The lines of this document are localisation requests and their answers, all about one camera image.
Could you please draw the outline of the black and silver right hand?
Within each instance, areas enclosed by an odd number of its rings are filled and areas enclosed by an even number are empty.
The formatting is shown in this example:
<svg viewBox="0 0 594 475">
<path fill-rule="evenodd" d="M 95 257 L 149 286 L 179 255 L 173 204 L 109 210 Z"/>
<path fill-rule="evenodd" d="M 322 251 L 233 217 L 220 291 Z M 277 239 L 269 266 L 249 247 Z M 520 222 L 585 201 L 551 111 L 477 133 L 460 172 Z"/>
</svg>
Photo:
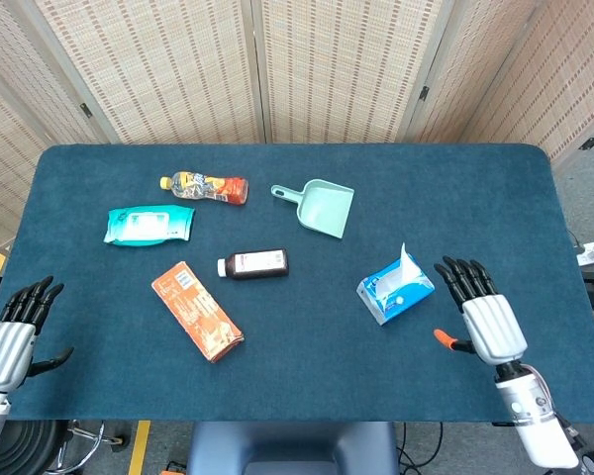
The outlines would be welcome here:
<svg viewBox="0 0 594 475">
<path fill-rule="evenodd" d="M 517 371 L 528 344 L 512 307 L 487 269 L 474 259 L 444 256 L 435 270 L 444 280 L 469 334 L 469 339 L 463 340 L 435 329 L 436 340 L 449 350 L 475 354 L 490 366 Z"/>
</svg>

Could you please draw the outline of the black and silver left hand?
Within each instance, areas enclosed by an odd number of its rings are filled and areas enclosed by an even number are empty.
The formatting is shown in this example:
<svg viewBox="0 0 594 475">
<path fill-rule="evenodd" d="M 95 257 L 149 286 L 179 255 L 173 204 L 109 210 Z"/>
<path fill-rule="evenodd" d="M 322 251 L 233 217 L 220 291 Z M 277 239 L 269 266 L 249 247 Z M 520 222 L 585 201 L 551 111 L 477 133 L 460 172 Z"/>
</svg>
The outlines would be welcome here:
<svg viewBox="0 0 594 475">
<path fill-rule="evenodd" d="M 52 371 L 64 364 L 74 348 L 36 362 L 34 350 L 49 316 L 50 308 L 64 285 L 51 276 L 25 287 L 5 304 L 0 313 L 0 396 L 19 388 L 26 379 Z"/>
</svg>

